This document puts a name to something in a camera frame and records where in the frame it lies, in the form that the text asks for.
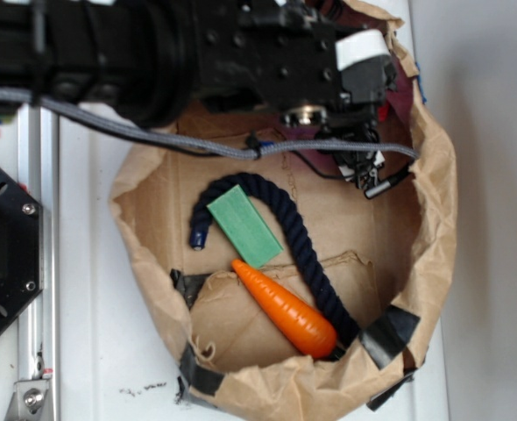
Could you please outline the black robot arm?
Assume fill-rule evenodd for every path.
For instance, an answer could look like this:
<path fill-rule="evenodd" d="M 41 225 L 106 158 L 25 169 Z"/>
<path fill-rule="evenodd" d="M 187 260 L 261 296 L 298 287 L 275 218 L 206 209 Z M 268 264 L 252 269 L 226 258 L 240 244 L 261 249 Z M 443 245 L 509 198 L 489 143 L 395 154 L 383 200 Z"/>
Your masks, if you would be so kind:
<path fill-rule="evenodd" d="M 339 23 L 339 1 L 0 1 L 0 119 L 24 103 L 99 132 L 103 103 L 150 144 L 191 101 L 313 126 L 344 180 L 381 186 L 379 107 L 395 69 L 383 34 Z"/>

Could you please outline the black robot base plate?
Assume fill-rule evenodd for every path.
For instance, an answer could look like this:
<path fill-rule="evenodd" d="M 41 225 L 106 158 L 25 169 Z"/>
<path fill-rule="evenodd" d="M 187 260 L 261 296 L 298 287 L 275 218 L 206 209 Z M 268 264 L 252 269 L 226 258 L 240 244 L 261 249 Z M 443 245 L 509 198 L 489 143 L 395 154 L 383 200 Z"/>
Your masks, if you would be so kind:
<path fill-rule="evenodd" d="M 42 206 L 0 168 L 0 336 L 40 292 Z"/>

